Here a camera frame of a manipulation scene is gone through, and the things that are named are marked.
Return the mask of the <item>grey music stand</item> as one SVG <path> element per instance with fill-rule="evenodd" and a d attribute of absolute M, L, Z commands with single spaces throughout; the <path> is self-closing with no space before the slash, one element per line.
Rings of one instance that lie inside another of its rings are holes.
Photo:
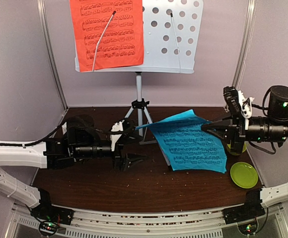
<path fill-rule="evenodd" d="M 107 68 L 88 72 L 133 72 L 137 98 L 128 111 L 138 112 L 138 124 L 152 123 L 148 102 L 142 97 L 142 74 L 194 72 L 195 54 L 203 15 L 201 0 L 142 0 L 144 62 L 141 65 Z M 75 57 L 75 69 L 78 67 Z"/>

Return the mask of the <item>aluminium front rail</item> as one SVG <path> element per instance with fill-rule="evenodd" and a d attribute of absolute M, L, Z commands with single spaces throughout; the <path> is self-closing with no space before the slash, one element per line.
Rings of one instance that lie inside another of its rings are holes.
<path fill-rule="evenodd" d="M 74 209 L 70 225 L 60 224 L 51 238 L 288 238 L 288 220 L 281 205 L 266 215 L 249 220 L 258 222 L 254 236 L 241 233 L 238 223 L 227 224 L 219 207 L 166 213 L 117 213 Z M 39 222 L 23 205 L 14 203 L 3 238 L 44 238 Z"/>

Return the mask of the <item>red sheet music mat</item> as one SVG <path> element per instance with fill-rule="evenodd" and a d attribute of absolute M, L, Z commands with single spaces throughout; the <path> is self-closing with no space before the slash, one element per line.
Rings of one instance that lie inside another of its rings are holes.
<path fill-rule="evenodd" d="M 81 72 L 144 62 L 141 0 L 71 0 L 76 56 Z"/>

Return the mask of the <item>blue sheet music mat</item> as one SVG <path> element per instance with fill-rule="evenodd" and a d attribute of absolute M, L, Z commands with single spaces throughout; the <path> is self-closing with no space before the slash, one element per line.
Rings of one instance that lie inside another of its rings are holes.
<path fill-rule="evenodd" d="M 224 174 L 227 156 L 221 140 L 201 130 L 202 125 L 209 123 L 190 109 L 137 129 L 150 129 L 174 171 L 208 170 Z"/>

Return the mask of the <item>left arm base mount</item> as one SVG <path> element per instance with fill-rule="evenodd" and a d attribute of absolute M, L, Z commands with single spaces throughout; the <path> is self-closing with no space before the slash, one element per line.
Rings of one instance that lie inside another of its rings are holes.
<path fill-rule="evenodd" d="M 30 215 L 38 221 L 38 231 L 43 237 L 55 235 L 61 225 L 70 225 L 74 215 L 74 210 L 72 209 L 53 205 L 50 207 L 27 207 L 27 209 Z"/>

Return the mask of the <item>right aluminium corner post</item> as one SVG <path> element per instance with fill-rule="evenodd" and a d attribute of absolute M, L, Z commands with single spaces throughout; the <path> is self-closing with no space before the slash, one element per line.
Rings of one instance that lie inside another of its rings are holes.
<path fill-rule="evenodd" d="M 251 40 L 253 36 L 253 30 L 255 25 L 255 11 L 256 11 L 256 0 L 249 0 L 247 6 L 247 12 L 245 17 L 244 31 L 241 41 L 241 47 L 239 51 L 239 57 L 232 81 L 232 86 L 237 90 L 240 89 L 243 75 L 246 68 L 246 57 L 251 47 Z"/>

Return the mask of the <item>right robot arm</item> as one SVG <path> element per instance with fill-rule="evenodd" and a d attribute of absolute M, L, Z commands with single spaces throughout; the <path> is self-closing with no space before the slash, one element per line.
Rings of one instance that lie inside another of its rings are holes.
<path fill-rule="evenodd" d="M 201 130 L 230 144 L 233 153 L 241 153 L 243 145 L 248 142 L 258 150 L 264 148 L 257 143 L 269 142 L 272 146 L 270 154 L 275 154 L 274 144 L 282 147 L 288 142 L 288 87 L 271 86 L 264 99 L 268 106 L 258 106 L 263 112 L 262 117 L 254 117 L 252 98 L 245 98 L 243 93 L 233 86 L 223 89 L 223 96 L 230 116 L 204 124 Z M 288 182 L 270 187 L 248 191 L 244 204 L 225 208 L 223 215 L 226 224 L 254 219 L 267 213 L 270 206 L 288 201 Z"/>

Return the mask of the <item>aluminium corner post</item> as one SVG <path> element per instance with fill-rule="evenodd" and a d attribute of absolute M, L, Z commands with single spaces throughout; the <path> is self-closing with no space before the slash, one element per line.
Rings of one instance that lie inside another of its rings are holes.
<path fill-rule="evenodd" d="M 43 35 L 45 39 L 45 44 L 47 48 L 47 54 L 48 54 L 48 59 L 49 59 L 49 64 L 51 67 L 51 72 L 53 76 L 53 81 L 55 83 L 56 91 L 58 94 L 58 97 L 61 101 L 61 105 L 63 108 L 63 114 L 65 114 L 69 107 L 67 104 L 67 101 L 65 99 L 65 94 L 63 91 L 63 87 L 59 78 L 59 73 L 56 65 L 56 60 L 52 48 L 52 42 L 51 42 L 51 37 L 50 37 L 50 32 L 49 32 L 49 27 L 48 27 L 48 19 L 47 19 L 47 13 L 46 13 L 46 6 L 45 6 L 45 1 L 44 0 L 37 0 L 37 5 L 38 5 L 38 13 L 42 25 L 42 30 L 43 30 Z"/>
<path fill-rule="evenodd" d="M 241 41 L 241 47 L 239 51 L 239 57 L 232 81 L 232 86 L 237 90 L 240 89 L 243 75 L 246 68 L 246 57 L 251 47 L 251 40 L 253 36 L 253 30 L 255 25 L 255 11 L 256 11 L 256 0 L 249 0 L 247 6 L 247 12 L 245 17 L 244 31 Z"/>

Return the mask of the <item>green bowl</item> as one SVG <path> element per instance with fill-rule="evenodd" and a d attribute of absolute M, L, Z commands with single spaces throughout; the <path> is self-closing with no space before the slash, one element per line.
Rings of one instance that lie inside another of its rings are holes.
<path fill-rule="evenodd" d="M 240 146 L 236 146 L 236 145 L 231 146 L 231 144 L 226 144 L 227 152 L 233 156 L 239 156 L 243 154 L 246 151 L 246 149 L 247 149 L 246 143 L 243 144 L 242 149 Z"/>

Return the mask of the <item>green plate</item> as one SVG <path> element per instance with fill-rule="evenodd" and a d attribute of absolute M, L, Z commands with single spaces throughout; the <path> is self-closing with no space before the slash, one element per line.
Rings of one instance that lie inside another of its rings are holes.
<path fill-rule="evenodd" d="M 246 162 L 233 164 L 230 168 L 230 177 L 238 187 L 244 189 L 253 188 L 259 180 L 256 169 Z"/>

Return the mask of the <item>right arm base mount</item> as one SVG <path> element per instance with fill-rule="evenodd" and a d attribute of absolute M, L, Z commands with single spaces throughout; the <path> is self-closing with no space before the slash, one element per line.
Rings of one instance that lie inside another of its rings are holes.
<path fill-rule="evenodd" d="M 223 210 L 225 224 L 237 224 L 239 232 L 244 236 L 254 236 L 265 226 L 269 210 L 258 207 L 240 205 Z"/>

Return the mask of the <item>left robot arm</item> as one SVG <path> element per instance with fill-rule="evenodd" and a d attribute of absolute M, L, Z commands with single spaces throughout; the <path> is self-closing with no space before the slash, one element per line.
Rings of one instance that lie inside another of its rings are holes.
<path fill-rule="evenodd" d="M 29 207 L 31 216 L 69 225 L 72 209 L 52 205 L 49 192 L 32 187 L 9 175 L 3 166 L 25 166 L 59 170 L 90 159 L 111 159 L 113 168 L 125 171 L 144 156 L 122 154 L 124 145 L 142 141 L 134 122 L 123 118 L 110 130 L 95 127 L 89 115 L 66 119 L 44 138 L 31 142 L 0 141 L 0 192 Z"/>

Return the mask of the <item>left aluminium corner post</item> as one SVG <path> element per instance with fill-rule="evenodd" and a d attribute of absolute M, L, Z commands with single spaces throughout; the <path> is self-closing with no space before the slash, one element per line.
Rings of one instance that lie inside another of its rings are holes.
<path fill-rule="evenodd" d="M 48 27 L 48 19 L 47 19 L 47 13 L 46 13 L 46 6 L 45 6 L 45 1 L 44 0 L 37 0 L 37 5 L 38 5 L 38 13 L 42 25 L 42 30 L 43 30 L 43 35 L 45 39 L 45 44 L 47 48 L 47 54 L 48 54 L 48 59 L 49 59 L 49 64 L 51 67 L 51 72 L 53 76 L 53 81 L 55 83 L 56 91 L 58 94 L 58 97 L 61 101 L 61 105 L 63 108 L 63 114 L 65 114 L 69 107 L 67 104 L 67 101 L 65 99 L 65 94 L 63 91 L 63 87 L 59 78 L 59 73 L 56 65 L 56 60 L 52 48 L 52 42 L 51 42 L 51 37 L 50 37 L 50 32 L 49 32 L 49 27 Z"/>

